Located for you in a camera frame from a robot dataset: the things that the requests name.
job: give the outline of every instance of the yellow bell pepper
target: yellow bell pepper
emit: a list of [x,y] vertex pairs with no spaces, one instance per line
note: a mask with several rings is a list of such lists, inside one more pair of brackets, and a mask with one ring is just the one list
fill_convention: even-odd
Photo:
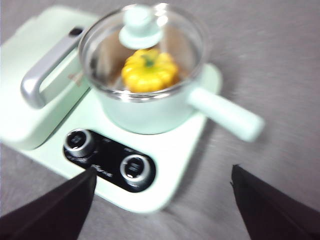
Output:
[[154,92],[179,81],[178,67],[169,53],[140,49],[125,61],[123,84],[133,93]]

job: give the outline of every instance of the pepper stem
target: pepper stem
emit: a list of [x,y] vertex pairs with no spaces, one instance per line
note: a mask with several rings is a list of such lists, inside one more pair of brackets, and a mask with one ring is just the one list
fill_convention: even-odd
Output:
[[154,64],[155,64],[155,61],[153,59],[151,59],[151,57],[149,57],[148,55],[141,55],[142,58],[144,58],[145,60],[145,66],[147,68],[151,68]]

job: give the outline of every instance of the black control panel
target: black control panel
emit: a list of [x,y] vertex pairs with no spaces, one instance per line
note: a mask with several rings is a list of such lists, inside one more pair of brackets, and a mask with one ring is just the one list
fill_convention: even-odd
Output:
[[63,152],[72,163],[95,168],[99,177],[131,193],[147,189],[156,176],[155,163],[148,155],[92,130],[69,132]]

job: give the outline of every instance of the cooking pot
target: cooking pot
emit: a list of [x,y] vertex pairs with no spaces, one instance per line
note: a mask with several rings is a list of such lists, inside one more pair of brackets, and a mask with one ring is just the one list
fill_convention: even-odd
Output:
[[[103,110],[121,128],[159,134],[199,110],[240,139],[253,141],[263,119],[200,85],[208,46],[204,26],[191,14],[165,3],[133,4],[97,21],[82,37],[78,53]],[[178,68],[178,82],[156,91],[128,90],[122,69],[139,49],[169,53]]]

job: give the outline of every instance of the gray floor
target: gray floor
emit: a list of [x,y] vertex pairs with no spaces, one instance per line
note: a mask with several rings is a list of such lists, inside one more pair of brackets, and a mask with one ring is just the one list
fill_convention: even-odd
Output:
[[[242,164],[320,211],[320,1],[168,2],[206,22],[210,62],[224,75],[222,94],[265,118],[265,131],[257,142],[245,143],[208,121],[181,186],[166,209],[137,215],[95,196],[79,239],[247,240],[229,183],[232,164]],[[104,15],[129,3],[2,0],[1,41],[54,4]],[[64,181],[1,146],[1,214]]]

